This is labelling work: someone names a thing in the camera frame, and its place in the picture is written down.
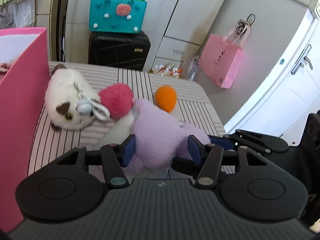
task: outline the white plush cat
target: white plush cat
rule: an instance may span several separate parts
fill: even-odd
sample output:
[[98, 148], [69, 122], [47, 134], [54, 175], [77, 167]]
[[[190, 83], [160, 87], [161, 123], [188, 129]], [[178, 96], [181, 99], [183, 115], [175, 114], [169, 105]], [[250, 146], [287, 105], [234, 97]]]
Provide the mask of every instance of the white plush cat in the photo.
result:
[[99, 95], [78, 71], [67, 69], [62, 64], [56, 65], [51, 75], [45, 94], [45, 106], [51, 118], [51, 126], [55, 130], [58, 128], [80, 130], [89, 125], [95, 118], [94, 111], [90, 110], [86, 114], [79, 111], [78, 106], [81, 101], [79, 91], [91, 103], [99, 103]]

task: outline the teal handbag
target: teal handbag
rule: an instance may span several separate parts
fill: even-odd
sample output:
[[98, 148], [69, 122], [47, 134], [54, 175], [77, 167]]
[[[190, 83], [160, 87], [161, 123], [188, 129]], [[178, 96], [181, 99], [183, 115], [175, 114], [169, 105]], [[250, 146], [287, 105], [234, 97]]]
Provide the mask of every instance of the teal handbag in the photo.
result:
[[93, 32], [139, 33], [145, 0], [91, 0], [89, 29]]

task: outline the black suitcase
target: black suitcase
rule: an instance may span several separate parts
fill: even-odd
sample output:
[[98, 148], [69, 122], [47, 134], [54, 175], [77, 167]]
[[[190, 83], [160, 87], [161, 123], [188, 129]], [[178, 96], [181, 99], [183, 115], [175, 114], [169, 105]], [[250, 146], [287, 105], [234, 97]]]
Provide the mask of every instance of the black suitcase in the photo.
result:
[[93, 32], [89, 40], [88, 64], [143, 70], [150, 41], [138, 34]]

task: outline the white wardrobe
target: white wardrobe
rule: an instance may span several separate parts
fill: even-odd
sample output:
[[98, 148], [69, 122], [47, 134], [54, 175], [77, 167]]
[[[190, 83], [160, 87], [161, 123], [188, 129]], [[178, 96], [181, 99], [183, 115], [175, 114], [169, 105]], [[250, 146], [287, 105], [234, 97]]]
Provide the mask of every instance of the white wardrobe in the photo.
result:
[[[144, 67], [180, 63], [193, 57], [208, 33], [224, 0], [146, 0], [142, 30], [151, 48]], [[69, 0], [66, 19], [67, 62], [87, 63], [90, 0]]]

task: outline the pink paper bag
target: pink paper bag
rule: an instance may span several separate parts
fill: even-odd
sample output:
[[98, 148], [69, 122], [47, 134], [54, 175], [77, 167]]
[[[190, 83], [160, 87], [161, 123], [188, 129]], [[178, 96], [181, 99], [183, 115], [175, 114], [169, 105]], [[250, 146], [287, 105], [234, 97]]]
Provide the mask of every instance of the pink paper bag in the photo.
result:
[[241, 33], [242, 35], [245, 32], [244, 37], [238, 46], [235, 42], [241, 35], [234, 41], [227, 40], [236, 27], [223, 38], [211, 34], [199, 60], [199, 66], [221, 88], [231, 87], [244, 53], [242, 47], [250, 33], [250, 25], [246, 24]]
[[0, 30], [0, 58], [12, 64], [0, 81], [0, 228], [23, 220], [15, 199], [27, 177], [33, 136], [50, 80], [45, 28]]

